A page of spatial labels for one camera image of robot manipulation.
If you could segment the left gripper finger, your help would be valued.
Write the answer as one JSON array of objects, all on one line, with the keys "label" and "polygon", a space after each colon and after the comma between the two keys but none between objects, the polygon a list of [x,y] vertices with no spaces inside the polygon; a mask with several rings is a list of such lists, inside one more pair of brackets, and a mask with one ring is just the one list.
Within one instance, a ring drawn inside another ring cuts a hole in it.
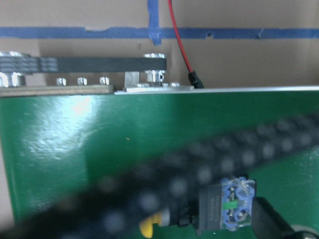
[{"label": "left gripper finger", "polygon": [[296,234],[263,197],[253,199],[251,226],[257,239],[294,239]]}]

